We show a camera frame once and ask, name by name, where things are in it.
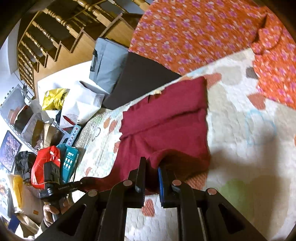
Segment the paper bag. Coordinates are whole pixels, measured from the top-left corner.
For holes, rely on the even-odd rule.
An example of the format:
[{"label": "paper bag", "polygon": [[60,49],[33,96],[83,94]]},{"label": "paper bag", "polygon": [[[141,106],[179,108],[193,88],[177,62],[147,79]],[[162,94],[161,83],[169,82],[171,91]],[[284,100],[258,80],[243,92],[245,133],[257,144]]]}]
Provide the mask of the paper bag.
[{"label": "paper bag", "polygon": [[60,127],[83,125],[101,108],[104,94],[96,94],[81,83],[74,85],[64,101]]},{"label": "paper bag", "polygon": [[43,220],[42,201],[36,198],[22,182],[19,175],[8,174],[11,187],[11,196],[16,213],[27,215],[35,223],[41,223]]}]

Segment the black bag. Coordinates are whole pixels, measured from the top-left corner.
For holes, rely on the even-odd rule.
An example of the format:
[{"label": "black bag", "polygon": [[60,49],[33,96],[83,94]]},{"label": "black bag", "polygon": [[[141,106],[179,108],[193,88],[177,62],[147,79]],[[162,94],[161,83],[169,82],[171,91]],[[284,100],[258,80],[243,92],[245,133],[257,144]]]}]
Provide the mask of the black bag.
[{"label": "black bag", "polygon": [[20,175],[24,182],[31,182],[31,171],[36,160],[33,152],[21,151],[15,156],[15,174]]}]

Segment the teal case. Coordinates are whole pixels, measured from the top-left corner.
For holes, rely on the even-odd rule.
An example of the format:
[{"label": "teal case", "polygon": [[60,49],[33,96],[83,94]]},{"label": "teal case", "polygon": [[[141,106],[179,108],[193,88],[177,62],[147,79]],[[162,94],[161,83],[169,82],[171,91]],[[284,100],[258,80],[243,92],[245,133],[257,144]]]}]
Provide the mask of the teal case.
[{"label": "teal case", "polygon": [[79,151],[74,147],[67,147],[65,159],[63,161],[62,168],[62,182],[68,183],[74,170],[79,156]]}]

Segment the framed picture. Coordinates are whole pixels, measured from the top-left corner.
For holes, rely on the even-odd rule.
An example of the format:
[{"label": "framed picture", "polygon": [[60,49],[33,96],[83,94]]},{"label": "framed picture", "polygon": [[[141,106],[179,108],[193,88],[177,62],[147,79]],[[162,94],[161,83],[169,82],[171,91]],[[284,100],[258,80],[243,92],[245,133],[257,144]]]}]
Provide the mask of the framed picture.
[{"label": "framed picture", "polygon": [[0,162],[9,172],[12,172],[15,156],[21,146],[22,144],[14,137],[14,135],[10,131],[7,131],[0,147]]},{"label": "framed picture", "polygon": [[0,163],[0,214],[8,220],[8,180],[9,171]]}]

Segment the yellow bag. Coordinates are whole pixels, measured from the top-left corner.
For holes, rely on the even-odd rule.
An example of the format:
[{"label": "yellow bag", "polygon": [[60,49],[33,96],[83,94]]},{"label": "yellow bag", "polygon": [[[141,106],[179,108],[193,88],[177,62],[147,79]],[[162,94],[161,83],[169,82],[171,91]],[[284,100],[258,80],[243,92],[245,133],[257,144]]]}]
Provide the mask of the yellow bag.
[{"label": "yellow bag", "polygon": [[70,89],[54,89],[45,92],[42,110],[61,110]]}]

